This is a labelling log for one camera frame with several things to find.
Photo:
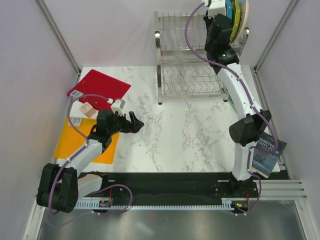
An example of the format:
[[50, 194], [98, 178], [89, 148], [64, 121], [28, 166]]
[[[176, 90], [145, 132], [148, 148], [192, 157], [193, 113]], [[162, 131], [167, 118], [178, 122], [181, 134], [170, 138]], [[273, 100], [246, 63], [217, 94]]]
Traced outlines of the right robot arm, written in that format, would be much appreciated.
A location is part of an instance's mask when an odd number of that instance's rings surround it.
[[247, 191], [244, 181], [251, 178], [249, 153], [270, 121], [271, 113], [263, 110], [251, 93], [240, 66], [241, 51], [232, 46], [236, 41], [244, 43], [248, 39], [248, 1], [205, 0], [203, 3], [207, 7], [204, 16], [206, 56], [226, 87], [238, 117], [237, 122], [229, 127], [229, 134], [235, 142], [232, 175], [236, 179], [229, 184], [229, 191], [240, 197]]

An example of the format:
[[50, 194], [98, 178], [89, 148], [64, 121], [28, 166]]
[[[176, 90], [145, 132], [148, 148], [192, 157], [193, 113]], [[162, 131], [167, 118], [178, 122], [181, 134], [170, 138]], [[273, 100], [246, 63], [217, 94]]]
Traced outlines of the green polka dot plate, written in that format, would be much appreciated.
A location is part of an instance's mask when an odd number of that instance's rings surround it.
[[235, 6], [236, 6], [236, 13], [235, 16], [233, 16], [233, 27], [232, 27], [232, 33], [230, 35], [230, 43], [232, 44], [235, 41], [235, 36], [237, 34], [237, 31], [239, 29], [240, 20], [241, 20], [241, 7], [238, 0], [235, 0]]

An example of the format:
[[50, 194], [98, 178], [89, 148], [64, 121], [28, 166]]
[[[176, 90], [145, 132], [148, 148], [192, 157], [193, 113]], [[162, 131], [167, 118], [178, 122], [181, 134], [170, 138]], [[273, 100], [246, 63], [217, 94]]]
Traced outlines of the yellow polka dot plate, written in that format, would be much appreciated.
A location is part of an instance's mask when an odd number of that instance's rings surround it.
[[231, 4], [232, 4], [232, 15], [235, 16], [236, 10], [237, 10], [235, 0], [231, 0]]

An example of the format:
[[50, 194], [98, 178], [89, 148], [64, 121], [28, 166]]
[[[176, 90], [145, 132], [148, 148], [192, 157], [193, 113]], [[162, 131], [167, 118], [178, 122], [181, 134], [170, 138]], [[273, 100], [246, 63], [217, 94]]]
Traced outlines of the beige and blue leaf plate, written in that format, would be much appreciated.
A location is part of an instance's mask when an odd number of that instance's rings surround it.
[[234, 41], [238, 41], [239, 38], [243, 36], [244, 29], [247, 26], [247, 20], [249, 16], [249, 8], [250, 8], [248, 0], [238, 0], [238, 3], [240, 6], [241, 15], [240, 15], [239, 27], [234, 37]]

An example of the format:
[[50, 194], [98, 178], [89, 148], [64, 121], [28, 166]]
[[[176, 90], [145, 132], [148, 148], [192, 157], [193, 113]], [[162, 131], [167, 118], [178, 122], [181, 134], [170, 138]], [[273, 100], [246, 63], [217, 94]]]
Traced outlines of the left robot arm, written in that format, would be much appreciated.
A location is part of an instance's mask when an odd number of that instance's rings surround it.
[[105, 173], [93, 171], [80, 176], [81, 173], [108, 149], [115, 134], [136, 134], [144, 125], [132, 111], [128, 115], [109, 109], [99, 111], [96, 123], [81, 147], [62, 162], [48, 163], [43, 167], [36, 203], [48, 208], [52, 214], [70, 213], [83, 197], [91, 194], [106, 196], [110, 185]]

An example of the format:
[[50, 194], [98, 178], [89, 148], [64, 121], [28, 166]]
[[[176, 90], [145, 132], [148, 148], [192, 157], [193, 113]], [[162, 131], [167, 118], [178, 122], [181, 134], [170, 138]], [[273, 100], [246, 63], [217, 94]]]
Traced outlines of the blue polka dot plate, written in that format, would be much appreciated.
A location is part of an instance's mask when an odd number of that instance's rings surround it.
[[225, 0], [226, 16], [232, 21], [233, 20], [233, 4], [231, 0]]

